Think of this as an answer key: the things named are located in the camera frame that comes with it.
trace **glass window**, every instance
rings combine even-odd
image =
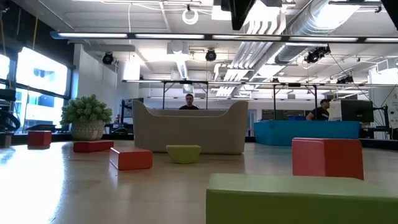
[[[31,49],[18,54],[17,83],[65,95],[68,68]]]
[[[36,124],[54,124],[56,128],[61,128],[64,99],[35,91],[29,91],[28,97],[28,91],[20,88],[17,88],[16,98],[14,116],[21,121],[20,130],[23,125],[28,128]]]
[[[0,55],[0,78],[7,79],[10,71],[10,59],[4,55]]]

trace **red cube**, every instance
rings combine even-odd
[[[28,146],[49,146],[51,144],[51,131],[29,131],[27,133]]]
[[[149,169],[152,167],[152,152],[136,147],[113,147],[109,161],[118,170]]]
[[[98,152],[110,150],[113,141],[78,141],[73,143],[73,152]]]
[[[359,140],[294,138],[292,149],[293,175],[364,179]]]

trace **white planter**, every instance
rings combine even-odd
[[[104,121],[72,122],[72,138],[77,141],[100,140],[104,134]]]

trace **person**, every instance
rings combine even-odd
[[[196,106],[193,106],[193,95],[187,94],[185,96],[185,102],[187,103],[185,106],[180,107],[180,110],[199,110]]]
[[[317,115],[317,121],[328,121],[329,120],[329,112],[328,109],[330,100],[323,99],[321,100],[321,106],[315,108],[311,113],[307,115],[307,121],[312,121],[315,119],[315,115]]]

